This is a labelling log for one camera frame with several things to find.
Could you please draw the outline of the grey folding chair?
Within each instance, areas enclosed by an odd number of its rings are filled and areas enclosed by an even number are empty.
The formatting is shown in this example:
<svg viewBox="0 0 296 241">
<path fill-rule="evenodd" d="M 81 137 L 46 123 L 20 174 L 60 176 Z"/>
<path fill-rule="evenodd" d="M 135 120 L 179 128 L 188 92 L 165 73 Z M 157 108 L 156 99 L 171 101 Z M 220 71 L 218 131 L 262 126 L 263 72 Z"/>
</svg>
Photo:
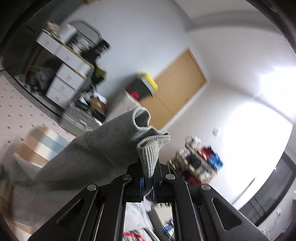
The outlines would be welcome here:
<svg viewBox="0 0 296 241">
<path fill-rule="evenodd" d="M 83 20 L 74 20 L 69 22 L 69 24 L 76 29 L 77 33 L 81 35 L 92 48 L 101 42 L 101 33 L 88 22 Z"/>
</svg>

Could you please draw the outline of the yellow lidded box stack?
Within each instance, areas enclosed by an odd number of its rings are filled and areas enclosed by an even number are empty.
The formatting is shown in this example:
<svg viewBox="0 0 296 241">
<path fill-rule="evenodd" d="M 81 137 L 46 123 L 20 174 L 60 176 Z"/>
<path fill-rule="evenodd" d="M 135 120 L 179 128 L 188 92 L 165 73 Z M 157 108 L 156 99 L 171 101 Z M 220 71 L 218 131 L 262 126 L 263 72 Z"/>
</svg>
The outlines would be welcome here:
<svg viewBox="0 0 296 241">
<path fill-rule="evenodd" d="M 152 97 L 158 89 L 158 85 L 149 74 L 140 72 L 125 90 L 133 99 L 140 102 L 147 97 Z"/>
</svg>

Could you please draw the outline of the wooden door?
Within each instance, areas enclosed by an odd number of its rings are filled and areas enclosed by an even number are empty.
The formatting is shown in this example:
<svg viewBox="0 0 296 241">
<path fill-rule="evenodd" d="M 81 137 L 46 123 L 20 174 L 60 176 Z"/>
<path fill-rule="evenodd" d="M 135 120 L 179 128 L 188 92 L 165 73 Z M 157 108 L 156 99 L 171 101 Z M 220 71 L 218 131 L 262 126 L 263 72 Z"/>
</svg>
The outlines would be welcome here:
<svg viewBox="0 0 296 241">
<path fill-rule="evenodd" d="M 140 101 L 151 119 L 149 124 L 163 128 L 207 82 L 194 55 L 187 49 L 155 79 L 158 90 Z"/>
</svg>

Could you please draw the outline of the wooden shoe rack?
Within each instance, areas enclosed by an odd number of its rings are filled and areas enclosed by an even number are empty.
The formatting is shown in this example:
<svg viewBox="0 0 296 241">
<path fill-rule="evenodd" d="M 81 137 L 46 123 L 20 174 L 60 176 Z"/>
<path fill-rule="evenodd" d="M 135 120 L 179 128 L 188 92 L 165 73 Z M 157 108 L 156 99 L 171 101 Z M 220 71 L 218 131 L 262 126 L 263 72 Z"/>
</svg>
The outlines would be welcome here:
<svg viewBox="0 0 296 241">
<path fill-rule="evenodd" d="M 200 186 L 209 184 L 223 167 L 219 155 L 211 146 L 204 146 L 195 136 L 185 139 L 185 145 L 168 160 L 170 170 L 186 183 Z"/>
</svg>

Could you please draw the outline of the white wall switch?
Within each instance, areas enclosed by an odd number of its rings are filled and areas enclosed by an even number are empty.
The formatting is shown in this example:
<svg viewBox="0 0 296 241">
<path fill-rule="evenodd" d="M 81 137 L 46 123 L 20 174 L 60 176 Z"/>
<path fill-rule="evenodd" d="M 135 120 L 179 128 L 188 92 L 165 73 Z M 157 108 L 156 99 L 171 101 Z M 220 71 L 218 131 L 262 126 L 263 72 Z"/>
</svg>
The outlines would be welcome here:
<svg viewBox="0 0 296 241">
<path fill-rule="evenodd" d="M 219 130 L 217 128 L 214 128 L 212 131 L 213 136 L 217 137 Z"/>
</svg>

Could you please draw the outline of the plaid bed sheet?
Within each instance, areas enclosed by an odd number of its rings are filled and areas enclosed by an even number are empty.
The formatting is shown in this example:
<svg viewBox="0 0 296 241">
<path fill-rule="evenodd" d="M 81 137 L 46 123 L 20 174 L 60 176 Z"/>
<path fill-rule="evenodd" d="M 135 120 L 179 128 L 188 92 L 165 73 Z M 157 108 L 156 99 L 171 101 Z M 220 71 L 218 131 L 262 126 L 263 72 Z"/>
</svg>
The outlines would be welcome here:
<svg viewBox="0 0 296 241">
<path fill-rule="evenodd" d="M 48 127 L 34 128 L 20 144 L 14 156 L 38 167 L 45 166 L 56 157 L 69 141 Z"/>
</svg>

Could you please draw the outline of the white drawer desk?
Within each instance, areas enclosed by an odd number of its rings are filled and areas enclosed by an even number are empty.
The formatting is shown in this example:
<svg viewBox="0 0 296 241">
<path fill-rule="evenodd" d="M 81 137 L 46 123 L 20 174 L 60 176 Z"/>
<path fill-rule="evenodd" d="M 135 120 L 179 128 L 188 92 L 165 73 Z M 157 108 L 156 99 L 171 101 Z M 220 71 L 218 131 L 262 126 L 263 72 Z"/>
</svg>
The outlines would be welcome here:
<svg viewBox="0 0 296 241">
<path fill-rule="evenodd" d="M 90 78 L 94 66 L 46 31 L 41 32 L 36 42 L 62 61 L 46 97 L 66 109 Z"/>
</svg>

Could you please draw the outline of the grey hoodie with red print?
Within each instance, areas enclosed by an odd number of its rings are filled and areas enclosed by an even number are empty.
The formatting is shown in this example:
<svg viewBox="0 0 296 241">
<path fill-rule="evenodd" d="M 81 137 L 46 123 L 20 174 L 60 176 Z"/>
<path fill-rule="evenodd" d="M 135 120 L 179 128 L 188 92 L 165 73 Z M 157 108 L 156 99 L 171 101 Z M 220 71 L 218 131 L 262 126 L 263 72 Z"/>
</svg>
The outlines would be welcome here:
<svg viewBox="0 0 296 241">
<path fill-rule="evenodd" d="M 75 138 L 44 167 L 15 158 L 10 168 L 13 219 L 41 227 L 88 184 L 103 186 L 142 163 L 145 192 L 160 149 L 170 134 L 149 124 L 145 108 L 135 108 Z"/>
</svg>

